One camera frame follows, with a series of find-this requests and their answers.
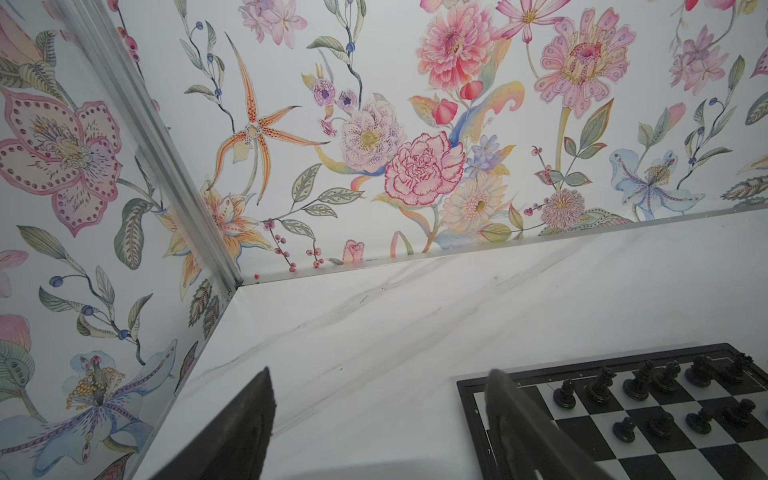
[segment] blue flower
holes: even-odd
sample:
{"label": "blue flower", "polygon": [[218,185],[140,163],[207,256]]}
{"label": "blue flower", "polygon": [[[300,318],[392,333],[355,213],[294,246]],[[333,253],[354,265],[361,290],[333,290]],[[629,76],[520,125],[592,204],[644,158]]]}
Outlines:
{"label": "blue flower", "polygon": [[659,207],[675,212],[684,212],[704,198],[703,194],[692,194],[688,190],[665,190],[661,185],[669,183],[670,175],[677,166],[677,155],[668,151],[664,160],[656,160],[645,171],[645,178],[637,174],[640,160],[636,153],[621,148],[611,154],[609,160],[614,168],[611,186],[624,192],[621,203],[637,205],[645,214],[645,220],[652,220]]}

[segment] chessboard border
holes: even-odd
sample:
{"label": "chessboard border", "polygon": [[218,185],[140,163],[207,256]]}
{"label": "chessboard border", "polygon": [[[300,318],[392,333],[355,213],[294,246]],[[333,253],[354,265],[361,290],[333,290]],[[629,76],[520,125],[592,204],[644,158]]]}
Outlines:
{"label": "chessboard border", "polygon": [[[606,358],[602,360],[592,360],[590,362],[572,363],[561,366],[551,366],[543,369],[522,370],[519,372],[508,373],[509,378],[514,380],[518,387],[533,386],[539,383],[558,382],[565,379],[578,379],[583,377],[597,376],[600,374],[603,366],[611,368],[620,367],[618,371],[626,372],[637,370],[648,360],[664,360],[674,357],[679,363],[693,362],[696,355],[707,354],[713,359],[728,358],[733,360],[739,350],[733,348],[729,343],[714,343],[705,346],[693,346],[683,349],[662,350],[660,352],[640,353],[637,355]],[[570,375],[579,373],[578,377]],[[758,384],[768,389],[768,374],[760,367],[754,364],[745,370]],[[500,480],[496,461],[493,458],[492,447],[488,442],[488,436],[485,433],[482,419],[480,417],[477,402],[474,394],[485,391],[485,384],[488,376],[478,377],[476,379],[459,380],[456,382],[458,396],[462,401],[462,407],[467,419],[467,426],[472,437],[472,444],[475,446],[480,463],[480,470],[484,480]]]}

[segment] black pawn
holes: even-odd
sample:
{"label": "black pawn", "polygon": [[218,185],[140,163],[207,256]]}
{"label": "black pawn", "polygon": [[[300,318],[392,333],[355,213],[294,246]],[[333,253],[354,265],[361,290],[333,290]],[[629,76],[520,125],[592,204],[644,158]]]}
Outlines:
{"label": "black pawn", "polygon": [[629,417],[623,421],[614,423],[614,435],[624,443],[634,442],[634,422]]}
{"label": "black pawn", "polygon": [[685,378],[698,387],[706,387],[712,383],[712,359],[704,355],[696,355],[694,364],[685,371]]}
{"label": "black pawn", "polygon": [[646,362],[643,368],[635,372],[633,379],[624,380],[624,393],[630,398],[642,401],[648,398],[650,375],[654,372],[654,363]]}
{"label": "black pawn", "polygon": [[686,415],[685,422],[695,432],[706,435],[707,433],[712,432],[712,425],[710,425],[710,422],[713,418],[715,418],[715,415],[713,415],[711,411],[701,409],[698,413],[689,413]]}
{"label": "black pawn", "polygon": [[675,382],[675,379],[679,374],[680,363],[677,363],[676,360],[672,360],[667,364],[666,367],[664,367],[664,370],[654,371],[650,375],[650,378],[653,380],[654,386],[660,392],[673,393],[675,390],[677,390],[677,382]]}
{"label": "black pawn", "polygon": [[572,409],[576,406],[574,397],[574,383],[571,379],[563,381],[563,386],[555,390],[552,394],[554,402],[564,409]]}
{"label": "black pawn", "polygon": [[671,413],[664,412],[664,414],[659,417],[648,419],[647,424],[651,433],[660,439],[668,439],[672,436],[672,425],[674,425],[674,417]]}

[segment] pink hibiscus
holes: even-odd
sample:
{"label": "pink hibiscus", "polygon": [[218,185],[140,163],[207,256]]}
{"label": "pink hibiscus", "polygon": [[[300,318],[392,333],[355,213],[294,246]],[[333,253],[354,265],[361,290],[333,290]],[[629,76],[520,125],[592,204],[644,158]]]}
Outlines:
{"label": "pink hibiscus", "polygon": [[120,128],[103,101],[74,113],[56,100],[2,89],[16,138],[0,141],[0,175],[35,195],[51,195],[56,217],[76,236],[101,221],[118,197]]}

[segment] chessboard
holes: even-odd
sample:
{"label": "chessboard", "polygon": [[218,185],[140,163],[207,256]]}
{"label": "chessboard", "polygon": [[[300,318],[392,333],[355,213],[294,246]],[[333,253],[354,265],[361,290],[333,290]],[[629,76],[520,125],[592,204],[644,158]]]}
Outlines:
{"label": "chessboard", "polygon": [[[768,480],[768,375],[727,343],[509,377],[616,480]],[[497,480],[485,379],[457,386],[483,478]]]}

